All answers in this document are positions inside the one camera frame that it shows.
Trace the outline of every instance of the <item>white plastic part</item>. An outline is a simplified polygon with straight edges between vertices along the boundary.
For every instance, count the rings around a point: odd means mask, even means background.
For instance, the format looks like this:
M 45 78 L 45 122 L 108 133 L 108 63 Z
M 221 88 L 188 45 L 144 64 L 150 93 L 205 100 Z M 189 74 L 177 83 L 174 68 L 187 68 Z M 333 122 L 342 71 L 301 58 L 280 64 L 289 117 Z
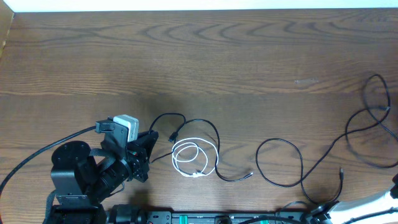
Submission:
M 207 174 L 204 173 L 204 171 L 205 171 L 205 169 L 206 169 L 206 167 L 207 167 L 207 164 L 208 164 L 208 157 L 207 157 L 207 154 L 204 152 L 204 150 L 203 150 L 201 147 L 198 146 L 198 144 L 196 144 L 196 143 L 194 143 L 194 142 L 185 142 L 185 143 L 180 144 L 181 142 L 188 141 L 188 140 L 199 140 L 199 141 L 203 141 L 203 142 L 205 142 L 205 143 L 207 143 L 207 144 L 213 146 L 213 149 L 214 149 L 215 152 L 216 152 L 216 160 L 217 160 L 217 164 L 218 164 L 218 151 L 217 151 L 216 146 L 215 146 L 213 143 L 211 143 L 211 142 L 209 142 L 209 141 L 206 141 L 206 140 L 204 140 L 204 139 L 201 139 L 201 138 L 186 138 L 186 139 L 179 140 L 178 142 L 176 142 L 176 143 L 174 144 L 173 148 L 172 148 L 172 164 L 173 164 L 173 166 L 174 166 L 174 169 L 175 169 L 176 171 L 178 171 L 178 172 L 179 172 L 181 175 L 183 175 L 184 177 L 193 177 L 193 178 L 197 178 L 197 177 L 204 177 L 204 176 L 207 176 L 207 175 L 211 174 L 211 173 L 215 170 L 215 167 L 214 167 L 209 173 L 207 173 Z M 175 154 L 175 152 L 177 151 L 177 149 L 178 149 L 179 147 L 181 147 L 181 146 L 185 146 L 185 147 L 182 148 L 181 150 L 179 150 L 177 154 Z M 196 155 L 195 155 L 195 157 L 194 157 L 193 159 L 190 159 L 190 160 L 180 160 L 180 159 L 177 159 L 177 158 L 178 158 L 178 155 L 179 155 L 182 151 L 184 151 L 184 150 L 186 150 L 186 149 L 188 149 L 188 148 L 191 148 L 191 147 L 197 149 L 197 153 L 196 153 Z M 178 162 L 191 162 L 191 161 L 194 161 L 194 160 L 198 157 L 199 151 L 201 151 L 201 152 L 205 155 L 205 157 L 206 157 L 206 164 L 205 164 L 205 166 L 203 167 L 203 169 L 202 169 L 201 171 L 194 172 L 193 174 L 186 174 L 186 173 L 182 172 L 182 171 L 180 170 L 180 168 L 178 167 Z
M 398 207 L 398 199 L 390 196 L 390 190 L 355 200 L 352 202 L 337 203 L 329 210 L 331 222 L 339 224 L 370 213 L 382 212 Z M 398 213 L 380 215 L 355 222 L 355 224 L 390 223 L 398 220 Z
M 124 114 L 124 115 L 115 116 L 113 118 L 113 121 L 129 129 L 127 142 L 131 142 L 137 139 L 138 125 L 139 125 L 137 118 L 133 118 L 132 116 Z

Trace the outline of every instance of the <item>white wall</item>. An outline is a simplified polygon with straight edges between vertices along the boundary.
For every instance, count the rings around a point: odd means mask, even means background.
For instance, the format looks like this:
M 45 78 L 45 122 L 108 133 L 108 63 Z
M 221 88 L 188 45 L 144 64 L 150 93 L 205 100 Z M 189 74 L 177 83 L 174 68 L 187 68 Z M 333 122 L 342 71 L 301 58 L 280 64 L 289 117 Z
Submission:
M 14 12 L 398 7 L 398 0 L 4 0 Z

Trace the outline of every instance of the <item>black wire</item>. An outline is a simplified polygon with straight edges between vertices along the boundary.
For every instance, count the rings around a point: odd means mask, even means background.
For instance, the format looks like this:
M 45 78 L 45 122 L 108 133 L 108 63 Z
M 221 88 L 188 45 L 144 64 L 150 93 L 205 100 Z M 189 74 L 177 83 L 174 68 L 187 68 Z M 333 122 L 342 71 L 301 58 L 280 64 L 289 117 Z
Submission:
M 115 192 L 115 193 L 111 193 L 108 197 L 111 197 L 111 196 L 113 196 L 113 195 L 116 195 L 117 193 L 122 192 L 123 190 L 124 190 L 124 182 L 122 182 L 122 189 L 118 190 L 118 191 Z
M 378 107 L 370 108 L 370 107 L 368 106 L 368 102 L 366 101 L 366 97 L 365 97 L 365 94 L 364 94 L 364 90 L 366 89 L 367 85 L 369 84 L 369 81 L 370 81 L 372 78 L 374 78 L 374 77 L 378 77 L 378 78 L 382 81 L 382 83 L 383 83 L 383 85 L 384 85 L 384 88 L 385 88 L 385 90 L 386 90 L 386 95 L 387 95 L 387 104 L 388 104 L 388 106 L 387 106 L 387 109 L 384 109 L 384 110 L 387 110 L 387 112 L 385 113 L 385 115 L 383 116 L 383 118 L 382 118 L 381 120 L 378 120 L 378 119 L 370 112 L 370 110 L 371 110 L 371 109 L 375 109 L 375 108 L 382 109 L 383 107 L 378 106 Z M 346 137 L 346 140 L 348 141 L 348 135 L 349 135 L 349 134 L 352 134 L 352 133 L 355 133 L 355 132 L 358 132 L 358 131 L 365 131 L 365 130 L 371 129 L 371 128 L 373 128 L 373 127 L 376 127 L 377 125 L 381 125 L 388 133 L 390 133 L 396 140 L 398 140 L 397 136 L 396 136 L 392 131 L 390 131 L 388 128 L 386 128 L 384 125 L 381 124 L 381 123 L 387 118 L 387 116 L 388 116 L 388 114 L 389 114 L 389 111 L 390 111 L 390 108 L 391 108 L 390 94 L 389 94 L 389 91 L 388 91 L 387 84 L 386 84 L 386 82 L 384 81 L 383 77 L 381 77 L 381 76 L 378 75 L 378 74 L 375 74 L 375 75 L 369 77 L 369 78 L 366 80 L 366 83 L 365 83 L 365 85 L 364 85 L 364 87 L 363 87 L 363 98 L 364 98 L 363 100 L 364 100 L 364 104 L 365 104 L 365 107 L 366 107 L 366 108 L 365 108 L 365 109 L 362 109 L 362 110 L 359 110 L 359 111 L 357 111 L 357 112 L 355 112 L 355 113 L 349 118 L 349 120 L 348 120 L 348 122 L 347 122 L 347 124 L 346 124 L 346 127 L 345 127 L 345 132 L 344 132 L 344 134 L 341 134 L 341 135 L 338 136 L 335 140 L 333 140 L 333 142 L 331 143 L 331 145 L 330 145 L 330 147 L 328 148 L 328 150 L 326 151 L 326 153 L 324 153 L 324 155 L 315 163 L 315 165 L 314 165 L 305 175 L 303 175 L 303 158 L 302 158 L 302 155 L 301 155 L 299 149 L 298 149 L 293 143 L 288 142 L 288 141 L 286 141 L 286 140 L 284 140 L 284 139 L 279 139 L 279 138 L 271 138 L 271 139 L 266 139 L 265 141 L 263 141 L 263 142 L 260 144 L 260 146 L 257 148 L 257 151 L 256 151 L 256 164 L 257 164 L 257 168 L 259 169 L 259 172 L 260 172 L 260 174 L 262 175 L 262 177 L 263 177 L 267 182 L 269 182 L 270 184 L 275 185 L 275 186 L 278 186 L 278 187 L 294 187 L 294 186 L 296 186 L 296 185 L 298 185 L 298 184 L 301 184 L 302 190 L 303 190 L 303 193 L 304 193 L 304 196 L 306 196 L 306 198 L 307 198 L 310 202 L 316 203 L 316 202 L 315 202 L 314 200 L 312 200 L 312 199 L 307 195 L 307 193 L 305 192 L 304 186 L 303 186 L 303 181 L 308 177 L 308 175 L 311 174 L 311 172 L 317 167 L 317 165 L 319 165 L 319 163 L 321 163 L 322 160 L 324 160 L 324 158 L 326 158 L 326 156 L 329 154 L 329 152 L 331 151 L 331 149 L 333 148 L 333 146 L 335 145 L 335 143 L 336 143 L 339 139 L 341 139 L 342 137 L 345 136 L 345 137 Z M 376 123 L 373 124 L 373 125 L 370 125 L 370 126 L 368 126 L 368 127 L 365 127 L 365 128 L 355 129 L 355 130 L 352 130 L 352 131 L 348 131 L 348 126 L 349 126 L 349 123 L 351 122 L 351 120 L 352 120 L 356 115 L 358 115 L 359 113 L 361 113 L 361 112 L 363 112 L 363 111 L 367 111 L 367 112 L 372 116 L 372 118 L 376 120 Z M 294 182 L 293 184 L 278 184 L 278 183 L 276 183 L 276 182 L 273 182 L 273 181 L 269 180 L 267 177 L 265 177 L 265 175 L 262 173 L 262 170 L 261 170 L 261 168 L 260 168 L 260 166 L 259 166 L 259 163 L 258 163 L 258 153 L 259 153 L 259 150 L 260 150 L 261 146 L 263 146 L 265 143 L 267 143 L 267 142 L 269 142 L 269 141 L 282 141 L 282 142 L 285 142 L 285 143 L 287 143 L 287 144 L 290 144 L 291 146 L 293 146 L 293 147 L 295 148 L 295 150 L 298 152 L 298 154 L 299 154 L 299 156 L 300 156 L 300 163 L 301 163 L 301 175 L 300 175 L 300 180 Z M 372 165 L 372 166 L 375 166 L 375 167 L 391 168 L 391 167 L 395 167 L 396 165 L 398 165 L 398 162 L 396 162 L 396 163 L 393 164 L 393 165 L 388 165 L 388 166 L 377 166 L 377 164 L 373 164 L 373 163 L 370 163 L 370 162 L 367 162 L 367 164 Z M 342 180 L 342 176 L 340 175 L 340 189 L 339 189 L 339 192 L 338 192 L 337 196 L 333 199 L 333 201 L 336 200 L 336 199 L 338 198 L 338 196 L 340 196 L 342 187 L 343 187 L 343 180 Z
M 390 208 L 390 209 L 385 210 L 385 211 L 375 212 L 375 213 L 363 215 L 363 216 L 358 217 L 358 218 L 352 218 L 352 219 L 350 219 L 347 222 L 343 222 L 343 224 L 351 224 L 351 223 L 358 222 L 358 221 L 361 221 L 361 220 L 364 220 L 364 219 L 367 219 L 367 218 L 378 217 L 380 215 L 386 215 L 386 214 L 393 214 L 395 212 L 398 212 L 398 208 Z
M 367 102 L 367 100 L 366 100 L 366 93 L 365 93 L 365 90 L 366 90 L 366 86 L 367 86 L 367 84 L 369 83 L 369 81 L 370 81 L 372 78 L 375 78 L 375 77 L 379 78 L 380 81 L 383 83 L 383 86 L 384 86 L 384 89 L 385 89 L 386 95 L 387 95 L 387 107 L 382 107 L 382 106 L 369 107 L 369 105 L 368 105 L 368 102 Z M 375 122 L 373 125 L 369 126 L 369 127 L 361 128 L 361 129 L 355 129 L 355 130 L 353 130 L 353 131 L 350 131 L 351 133 L 353 133 L 353 132 L 358 132 L 358 131 L 365 131 L 365 130 L 367 130 L 367 129 L 370 129 L 370 128 L 373 128 L 373 127 L 375 127 L 375 126 L 377 126 L 377 125 L 380 125 L 380 126 L 381 126 L 384 130 L 386 130 L 396 141 L 398 141 L 397 135 L 395 135 L 390 129 L 388 129 L 387 127 L 385 127 L 385 126 L 382 124 L 382 122 L 387 118 L 388 114 L 390 113 L 390 109 L 391 109 L 391 97 L 390 97 L 390 94 L 389 94 L 389 91 L 388 91 L 387 83 L 386 83 L 386 81 L 383 79 L 383 77 L 382 77 L 381 75 L 379 75 L 379 74 L 375 74 L 375 75 L 372 75 L 370 78 L 368 78 L 368 79 L 366 80 L 366 84 L 365 84 L 364 88 L 362 89 L 362 96 L 363 96 L 363 103 L 365 104 L 365 109 L 361 109 L 361 110 L 355 112 L 355 113 L 349 118 L 349 120 L 348 120 L 348 122 L 347 122 L 347 124 L 346 124 L 346 127 L 345 127 L 345 133 L 348 132 L 348 126 L 349 126 L 349 123 L 351 122 L 351 120 L 352 120 L 357 114 L 360 114 L 360 113 L 363 112 L 363 111 L 367 111 L 367 112 L 371 115 L 372 119 L 374 119 L 376 122 Z M 386 113 L 384 114 L 384 116 L 383 116 L 380 120 L 378 120 L 378 119 L 372 114 L 372 112 L 371 112 L 371 110 L 374 110 L 374 109 L 383 110 L 383 111 L 385 111 Z M 347 134 L 346 134 L 346 142 L 347 142 L 347 144 L 348 144 L 348 150 L 351 151 L 351 152 L 355 155 L 355 157 L 356 157 L 357 159 L 361 160 L 362 162 L 364 162 L 365 164 L 367 164 L 367 165 L 369 165 L 369 166 L 373 166 L 373 167 L 377 167 L 377 168 L 382 168 L 382 169 L 388 169 L 388 168 L 393 168 L 393 167 L 395 167 L 395 166 L 398 165 L 398 161 L 395 162 L 395 163 L 393 163 L 393 164 L 391 164 L 391 165 L 380 165 L 380 164 L 376 164 L 376 163 L 370 162 L 370 161 L 364 159 L 362 156 L 360 156 L 360 155 L 353 149 L 353 147 L 352 147 L 351 144 L 349 143 L 349 139 L 348 139 L 348 135 L 347 135 Z
M 296 220 L 293 220 L 291 218 L 282 218 L 282 217 L 275 217 L 275 216 L 267 216 L 267 215 L 262 215 L 258 218 L 252 218 L 249 220 L 246 220 L 244 222 L 241 222 L 239 224 L 250 224 L 250 223 L 255 223 L 259 221 L 281 221 L 281 222 L 286 222 L 286 223 L 291 223 L 291 224 L 304 224 L 304 222 L 299 222 Z
M 215 133 L 216 133 L 216 135 L 217 135 L 217 142 L 218 142 L 218 143 L 217 143 L 217 153 L 218 153 L 218 157 L 220 157 L 220 135 L 218 134 L 218 131 L 217 131 L 216 126 L 215 126 L 212 122 L 210 122 L 210 121 L 208 121 L 208 120 L 206 120 L 206 119 L 192 119 L 192 120 L 187 121 L 186 124 L 191 123 L 191 122 L 194 122 L 194 121 L 206 122 L 206 123 L 210 124 L 210 126 L 214 129 L 214 131 L 215 131 Z M 179 131 L 182 129 L 182 127 L 184 127 L 184 124 L 181 124 L 180 127 L 177 129 L 176 132 L 179 132 Z M 218 176 L 221 180 L 227 181 L 227 182 L 237 182 L 237 181 L 245 180 L 245 179 L 247 179 L 247 178 L 249 178 L 249 177 L 251 177 L 251 176 L 253 175 L 253 173 L 250 173 L 250 174 L 247 174 L 247 175 L 245 175 L 244 177 L 241 177 L 241 178 L 238 178 L 238 179 L 233 179 L 233 180 L 227 179 L 226 177 L 222 176 L 222 175 L 220 174 L 220 172 L 218 172 L 218 168 L 217 168 L 218 157 L 216 157 L 215 170 L 216 170 L 217 176 Z
M 189 120 L 189 121 L 185 121 L 185 117 L 184 117 L 184 123 L 182 123 L 182 124 L 177 128 L 177 130 L 176 130 L 173 134 L 178 134 L 178 132 L 179 132 L 186 124 L 191 123 L 191 122 L 194 122 L 194 121 L 206 122 L 206 123 L 210 124 L 210 126 L 214 129 L 214 131 L 215 131 L 215 133 L 216 133 L 216 135 L 217 135 L 217 153 L 218 153 L 218 156 L 220 156 L 220 135 L 218 134 L 218 130 L 217 130 L 216 126 L 215 126 L 212 122 L 210 122 L 210 121 L 208 121 L 208 120 L 206 120 L 206 119 L 191 119 L 191 120 Z M 161 159 L 161 158 L 164 158 L 164 157 L 166 157 L 166 156 L 169 156 L 169 155 L 171 155 L 173 152 L 174 152 L 174 149 L 172 150 L 172 152 L 166 153 L 166 154 L 164 154 L 163 156 L 159 156 L 158 158 L 154 159 L 151 163 L 155 162 L 155 161 L 158 160 L 158 159 Z M 216 171 L 217 176 L 218 176 L 221 180 L 224 180 L 224 181 L 227 181 L 227 182 L 237 182 L 237 181 L 241 181 L 241 180 L 247 179 L 247 178 L 249 178 L 249 177 L 251 177 L 251 176 L 253 175 L 253 173 L 250 173 L 250 174 L 245 175 L 245 176 L 242 177 L 242 178 L 229 180 L 229 179 L 227 179 L 226 177 L 224 177 L 224 176 L 222 176 L 222 175 L 220 174 L 220 172 L 218 171 L 218 168 L 217 168 L 217 163 L 218 163 L 218 157 L 216 158 L 216 162 L 215 162 L 215 171 Z
M 52 147 L 54 147 L 54 146 L 56 146 L 56 145 L 58 145 L 58 144 L 61 144 L 61 143 L 65 142 L 65 141 L 67 141 L 67 140 L 69 140 L 69 139 L 72 139 L 72 138 L 74 138 L 74 137 L 76 137 L 76 136 L 79 136 L 79 135 L 81 135 L 81 134 L 83 134 L 83 133 L 86 133 L 86 132 L 91 131 L 91 130 L 94 130 L 94 129 L 95 129 L 95 126 L 92 126 L 92 127 L 83 129 L 83 130 L 81 130 L 81 131 L 78 131 L 78 132 L 76 132 L 76 133 L 74 133 L 74 134 L 71 134 L 71 135 L 69 135 L 69 136 L 67 136 L 67 137 L 65 137 L 65 138 L 63 138 L 63 139 L 60 139 L 60 140 L 58 140 L 58 141 L 56 141 L 56 142 L 51 143 L 51 144 L 49 144 L 48 146 L 43 147 L 42 149 L 39 149 L 37 152 L 33 153 L 33 154 L 30 155 L 28 158 L 24 159 L 24 160 L 23 160 L 20 164 L 18 164 L 18 166 L 16 166 L 16 167 L 7 175 L 7 177 L 1 182 L 1 185 L 0 185 L 0 197 L 1 197 L 2 191 L 4 190 L 4 188 L 5 188 L 6 184 L 7 184 L 7 182 L 11 179 L 11 177 L 12 177 L 22 166 L 24 166 L 25 164 L 27 164 L 30 160 L 32 160 L 33 158 L 35 158 L 36 156 L 38 156 L 40 153 L 42 153 L 42 152 L 44 152 L 44 151 L 46 151 L 46 150 L 48 150 L 48 149 L 51 149 Z
M 185 116 L 184 116 L 183 114 L 180 114 L 180 113 L 164 113 L 164 114 L 159 115 L 159 116 L 152 122 L 152 124 L 151 124 L 150 127 L 149 127 L 148 134 L 152 131 L 152 128 L 154 127 L 156 121 L 157 121 L 159 118 L 161 118 L 161 117 L 163 117 L 163 116 L 165 116 L 165 115 L 178 115 L 178 116 L 181 116 L 181 117 L 184 119 L 184 122 L 180 125 L 180 127 L 178 128 L 178 130 L 181 129 L 182 126 L 184 126 L 184 125 L 187 123 L 187 119 L 185 118 Z M 171 137 L 170 137 L 169 140 L 174 141 L 174 144 L 175 144 L 175 142 L 176 142 L 176 139 L 172 139 Z M 161 159 L 161 158 L 164 158 L 164 157 L 166 157 L 166 156 L 169 156 L 169 155 L 171 155 L 172 153 L 173 153 L 173 152 L 169 152 L 169 153 L 164 154 L 163 156 L 159 156 L 159 157 L 155 158 L 154 160 L 152 160 L 152 162 L 150 162 L 150 163 L 152 164 L 152 163 L 154 163 L 156 160 Z
M 184 119 L 184 123 L 182 124 L 182 126 L 184 126 L 184 124 L 187 122 L 187 119 L 185 118 L 185 116 L 184 116 L 183 114 L 180 114 L 180 113 L 164 113 L 164 114 L 159 115 L 159 116 L 152 122 L 152 124 L 151 124 L 150 127 L 149 127 L 148 134 L 152 131 L 152 128 L 154 127 L 156 121 L 157 121 L 159 118 L 161 118 L 161 117 L 163 117 L 163 116 L 165 116 L 165 115 L 178 115 L 178 116 L 181 116 L 181 117 Z

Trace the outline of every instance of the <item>coiled white cable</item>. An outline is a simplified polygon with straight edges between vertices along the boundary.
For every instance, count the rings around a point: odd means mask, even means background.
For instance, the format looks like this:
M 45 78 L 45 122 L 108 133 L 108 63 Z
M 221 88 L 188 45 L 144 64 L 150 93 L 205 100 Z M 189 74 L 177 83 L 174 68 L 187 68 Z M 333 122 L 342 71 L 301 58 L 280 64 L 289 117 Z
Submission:
M 207 167 L 207 164 L 208 164 L 208 157 L 207 157 L 207 154 L 206 154 L 206 153 L 204 152 L 204 150 L 203 150 L 201 147 L 199 147 L 198 144 L 195 143 L 195 142 L 185 142 L 185 143 L 180 144 L 181 142 L 188 141 L 188 140 L 199 140 L 199 141 L 203 141 L 203 142 L 205 142 L 205 143 L 207 143 L 207 144 L 213 146 L 213 148 L 214 148 L 214 150 L 215 150 L 215 152 L 216 152 L 216 165 L 218 165 L 218 151 L 217 151 L 216 146 L 215 146 L 213 143 L 211 143 L 211 142 L 209 142 L 209 141 L 206 141 L 206 140 L 204 140 L 204 139 L 201 139 L 201 138 L 186 138 L 186 139 L 183 139 L 183 140 L 179 140 L 178 142 L 176 142 L 176 143 L 173 145 L 173 148 L 172 148 L 172 164 L 173 164 L 173 166 L 174 166 L 174 169 L 177 170 L 177 171 L 178 171 L 181 175 L 183 175 L 184 177 L 203 177 L 203 176 L 210 175 L 210 174 L 216 169 L 216 167 L 214 167 L 209 173 L 207 173 L 207 174 L 204 173 L 204 171 L 205 171 L 205 169 L 206 169 L 206 167 Z M 181 150 L 179 150 L 178 153 L 175 154 L 175 152 L 177 151 L 177 149 L 178 149 L 179 147 L 182 147 L 182 146 L 185 146 L 185 147 L 182 148 Z M 196 153 L 196 155 L 193 157 L 193 159 L 186 160 L 186 161 L 185 161 L 185 160 L 177 159 L 178 155 L 179 155 L 182 151 L 184 151 L 184 150 L 186 150 L 186 149 L 189 149 L 189 148 L 191 148 L 191 147 L 194 147 L 194 148 L 197 149 L 197 153 Z M 194 160 L 198 157 L 199 151 L 201 151 L 201 152 L 205 155 L 205 157 L 206 157 L 206 164 L 205 164 L 205 166 L 203 167 L 203 169 L 202 169 L 201 171 L 199 171 L 199 172 L 194 172 L 194 173 L 192 173 L 192 174 L 188 174 L 188 173 L 182 171 L 182 170 L 178 167 L 178 163 L 179 163 L 179 162 L 192 162 L 192 161 L 194 161 Z

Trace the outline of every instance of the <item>wooden table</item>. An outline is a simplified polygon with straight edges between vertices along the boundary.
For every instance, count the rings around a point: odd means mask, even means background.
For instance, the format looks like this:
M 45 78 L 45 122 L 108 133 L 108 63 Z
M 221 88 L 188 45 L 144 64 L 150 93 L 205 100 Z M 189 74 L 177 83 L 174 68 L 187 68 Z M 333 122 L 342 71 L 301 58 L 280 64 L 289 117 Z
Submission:
M 309 170 L 363 108 L 360 89 L 374 72 L 389 85 L 392 109 L 385 124 L 396 131 L 397 30 L 397 9 L 16 14 L 0 61 L 0 179 L 44 145 L 107 116 L 130 114 L 145 131 L 159 114 L 179 112 L 214 122 L 223 175 L 254 175 L 236 183 L 216 174 L 190 179 L 168 157 L 151 165 L 147 182 L 129 182 L 105 200 L 106 208 L 135 203 L 176 211 L 264 211 L 305 200 L 300 186 L 264 181 L 254 160 L 258 145 L 287 139 L 300 148 Z M 371 102 L 384 102 L 380 85 L 370 90 Z M 156 124 L 160 138 L 152 158 L 170 151 L 167 138 L 180 122 L 169 117 Z M 363 114 L 352 128 L 372 122 Z M 215 138 L 199 123 L 180 133 L 193 136 Z M 96 147 L 102 138 L 92 132 L 77 139 Z M 397 144 L 381 128 L 354 134 L 351 143 L 372 161 L 398 158 Z M 0 200 L 5 223 L 44 219 L 45 199 L 54 189 L 52 152 L 36 157 L 6 186 Z M 259 159 L 270 179 L 299 179 L 291 147 L 266 145 Z M 304 182 L 308 194 L 321 201 L 334 196 L 339 167 L 345 171 L 340 200 L 386 189 L 398 171 L 363 164 L 342 140 Z

